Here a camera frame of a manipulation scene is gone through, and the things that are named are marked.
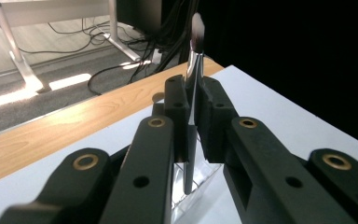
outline brass insert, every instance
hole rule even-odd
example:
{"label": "brass insert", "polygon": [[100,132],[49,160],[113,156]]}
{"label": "brass insert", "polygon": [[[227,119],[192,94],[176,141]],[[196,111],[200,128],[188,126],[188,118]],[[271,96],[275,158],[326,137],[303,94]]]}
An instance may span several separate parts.
{"label": "brass insert", "polygon": [[240,125],[245,128],[255,128],[257,127],[257,123],[252,119],[242,119],[240,120]]}
{"label": "brass insert", "polygon": [[77,159],[74,161],[74,168],[76,170],[88,170],[95,166],[98,163],[98,157],[94,154],[86,154],[83,156],[77,157]]}
{"label": "brass insert", "polygon": [[158,128],[158,127],[162,127],[165,125],[165,120],[164,119],[151,119],[148,122],[150,127],[154,127],[154,128]]}
{"label": "brass insert", "polygon": [[351,169],[351,163],[348,162],[345,158],[335,155],[335,154],[324,154],[322,156],[322,159],[324,162],[338,170],[350,170]]}

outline wooden table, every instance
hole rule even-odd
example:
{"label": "wooden table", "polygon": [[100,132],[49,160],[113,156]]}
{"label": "wooden table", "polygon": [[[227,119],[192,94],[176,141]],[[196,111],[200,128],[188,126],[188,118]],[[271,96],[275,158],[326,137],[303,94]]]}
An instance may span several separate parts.
{"label": "wooden table", "polygon": [[[0,178],[153,104],[168,77],[186,73],[186,63],[102,96],[0,133]],[[204,60],[204,75],[223,67]]]}

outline gray carpet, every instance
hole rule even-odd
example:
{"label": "gray carpet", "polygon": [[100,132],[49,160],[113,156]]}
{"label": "gray carpet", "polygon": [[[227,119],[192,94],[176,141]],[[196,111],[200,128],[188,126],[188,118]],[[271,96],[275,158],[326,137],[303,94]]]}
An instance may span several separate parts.
{"label": "gray carpet", "polygon": [[[144,54],[142,51],[135,52],[140,56]],[[163,52],[162,59],[166,57],[165,55],[166,53]],[[94,75],[105,68],[127,62],[131,62],[131,59],[112,46],[63,58],[55,62],[32,65],[32,68],[39,79],[46,84],[54,80],[84,73]],[[175,56],[164,69],[176,66],[177,64],[178,57]],[[157,67],[158,65],[153,63],[145,66],[134,77],[134,81],[153,75]],[[112,91],[127,85],[135,70],[136,68],[129,70],[122,68],[108,70],[95,76],[90,86],[94,91],[99,93]],[[23,87],[24,81],[17,71],[0,76],[0,95],[17,91]],[[89,90],[88,82],[83,82],[64,89],[39,93],[35,97],[16,103],[0,105],[0,132],[95,96],[96,94]]]}

